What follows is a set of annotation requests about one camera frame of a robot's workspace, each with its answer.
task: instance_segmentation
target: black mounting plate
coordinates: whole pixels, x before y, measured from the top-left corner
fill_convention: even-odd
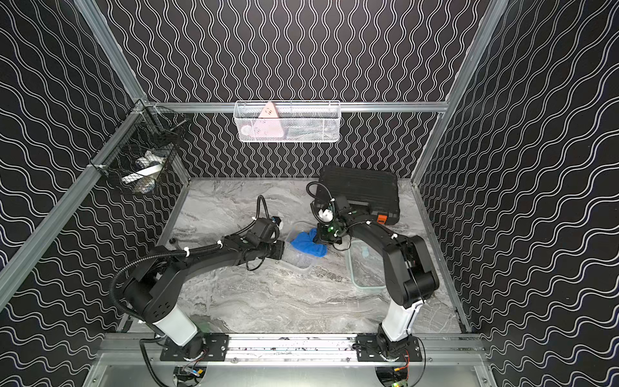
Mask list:
[[[228,352],[230,338],[225,333],[205,333],[202,342],[207,348],[201,362],[223,362]],[[183,351],[168,337],[161,351],[159,360],[162,362],[184,362]]]
[[[378,343],[376,342],[375,334],[358,334],[355,340],[355,349],[357,351],[358,362],[383,362],[384,359],[380,355]],[[422,362],[423,357],[419,349],[419,340],[416,337],[409,336],[405,349],[409,352],[409,362]],[[399,359],[394,362],[406,363],[404,351]]]

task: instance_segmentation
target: black wire basket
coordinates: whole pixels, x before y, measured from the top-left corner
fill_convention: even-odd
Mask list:
[[[106,162],[95,166],[110,187],[124,194],[158,192],[189,124],[186,116],[161,107],[147,107],[141,115]]]

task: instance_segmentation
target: pink object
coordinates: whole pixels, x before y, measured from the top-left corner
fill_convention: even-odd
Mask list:
[[[275,105],[271,101],[267,102],[254,124],[244,125],[241,133],[250,137],[283,137],[284,129]]]

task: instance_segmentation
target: red wire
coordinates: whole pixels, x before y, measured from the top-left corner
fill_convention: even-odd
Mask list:
[[[409,355],[409,351],[406,350],[406,365],[404,366],[404,368],[406,368],[406,381],[409,380],[409,375],[410,375],[409,364],[410,364],[410,355]]]

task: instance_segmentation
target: white wire basket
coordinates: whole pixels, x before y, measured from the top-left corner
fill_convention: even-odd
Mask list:
[[[237,101],[234,122],[243,142],[337,142],[339,101],[271,101],[278,118],[258,118],[269,101]]]

